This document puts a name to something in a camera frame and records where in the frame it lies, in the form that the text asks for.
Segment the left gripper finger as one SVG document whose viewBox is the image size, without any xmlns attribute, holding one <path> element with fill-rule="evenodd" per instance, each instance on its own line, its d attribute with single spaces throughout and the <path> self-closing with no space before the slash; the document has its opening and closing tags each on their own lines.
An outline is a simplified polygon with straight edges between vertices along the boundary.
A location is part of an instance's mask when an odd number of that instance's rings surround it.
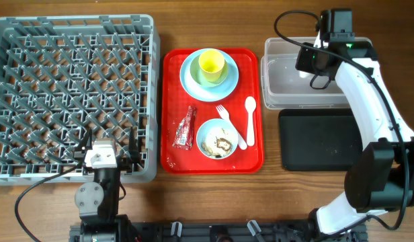
<svg viewBox="0 0 414 242">
<path fill-rule="evenodd" d="M 92 130 L 89 129 L 78 145 L 78 151 L 87 151 L 92 149 Z"/>
<path fill-rule="evenodd" d="M 128 153 L 132 162 L 140 161 L 140 153 L 137 146 L 137 141 L 134 137 L 134 128 L 130 128 L 129 132 L 129 143 L 128 143 Z"/>
</svg>

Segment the food scraps and rice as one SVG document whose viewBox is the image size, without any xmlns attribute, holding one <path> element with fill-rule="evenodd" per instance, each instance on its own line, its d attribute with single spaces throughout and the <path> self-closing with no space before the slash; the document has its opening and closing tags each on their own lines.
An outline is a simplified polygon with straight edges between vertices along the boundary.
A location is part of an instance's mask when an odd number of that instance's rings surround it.
<svg viewBox="0 0 414 242">
<path fill-rule="evenodd" d="M 209 157 L 226 157 L 233 149 L 231 133 L 221 127 L 211 128 L 202 141 L 202 149 Z"/>
</svg>

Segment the red sauce packet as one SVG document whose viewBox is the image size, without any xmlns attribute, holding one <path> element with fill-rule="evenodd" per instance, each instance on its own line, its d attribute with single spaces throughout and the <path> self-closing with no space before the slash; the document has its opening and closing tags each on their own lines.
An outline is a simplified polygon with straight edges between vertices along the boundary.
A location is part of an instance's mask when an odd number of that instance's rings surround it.
<svg viewBox="0 0 414 242">
<path fill-rule="evenodd" d="M 173 146 L 179 149 L 189 151 L 194 141 L 194 122 L 197 108 L 189 106 L 188 111 L 177 127 Z"/>
</svg>

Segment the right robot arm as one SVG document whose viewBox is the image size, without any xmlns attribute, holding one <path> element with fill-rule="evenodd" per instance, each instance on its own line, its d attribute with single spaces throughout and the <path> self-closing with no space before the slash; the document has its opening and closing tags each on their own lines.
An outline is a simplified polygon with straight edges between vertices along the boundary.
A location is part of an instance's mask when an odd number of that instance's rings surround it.
<svg viewBox="0 0 414 242">
<path fill-rule="evenodd" d="M 363 151 L 346 173 L 344 193 L 313 213 L 317 237 L 336 237 L 370 218 L 414 206 L 414 132 L 406 125 L 383 83 L 372 44 L 356 40 L 349 9 L 317 18 L 315 44 L 301 44 L 296 68 L 334 80 L 358 124 Z"/>
</svg>

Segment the light blue small bowl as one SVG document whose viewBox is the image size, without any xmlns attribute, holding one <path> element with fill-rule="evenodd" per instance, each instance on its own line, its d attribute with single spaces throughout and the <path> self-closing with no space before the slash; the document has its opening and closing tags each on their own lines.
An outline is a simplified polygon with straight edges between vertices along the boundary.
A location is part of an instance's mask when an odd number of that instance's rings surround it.
<svg viewBox="0 0 414 242">
<path fill-rule="evenodd" d="M 210 158 L 210 159 L 216 159 L 216 158 L 213 158 L 213 157 L 209 157 L 206 154 L 206 152 L 202 149 L 202 145 L 201 145 L 201 143 L 204 140 L 204 137 L 207 135 L 208 131 L 211 128 L 214 128 L 214 127 L 221 127 L 225 130 L 229 130 L 230 133 L 231 133 L 231 136 L 232 136 L 231 141 L 232 141 L 232 144 L 233 144 L 233 149 L 226 157 L 220 158 L 220 159 L 226 159 L 227 157 L 231 156 L 238 147 L 237 130 L 234 129 L 226 120 L 223 120 L 223 119 L 220 119 L 220 118 L 214 118 L 214 119 L 210 119 L 210 120 L 206 121 L 205 123 L 203 123 L 199 127 L 198 132 L 196 134 L 196 144 L 197 144 L 200 152 L 203 155 L 205 155 L 207 158 Z"/>
</svg>

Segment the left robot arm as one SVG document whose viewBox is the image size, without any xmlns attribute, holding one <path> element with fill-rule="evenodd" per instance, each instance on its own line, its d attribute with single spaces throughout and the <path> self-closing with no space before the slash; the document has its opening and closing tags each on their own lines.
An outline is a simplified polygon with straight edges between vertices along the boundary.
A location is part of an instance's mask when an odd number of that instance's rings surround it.
<svg viewBox="0 0 414 242">
<path fill-rule="evenodd" d="M 141 241 L 141 235 L 127 215 L 118 214 L 124 186 L 121 172 L 140 161 L 133 129 L 129 134 L 129 156 L 116 156 L 116 142 L 111 138 L 93 140 L 92 131 L 83 137 L 73 157 L 93 172 L 93 181 L 81 185 L 75 193 L 81 225 L 71 227 L 69 241 Z"/>
</svg>

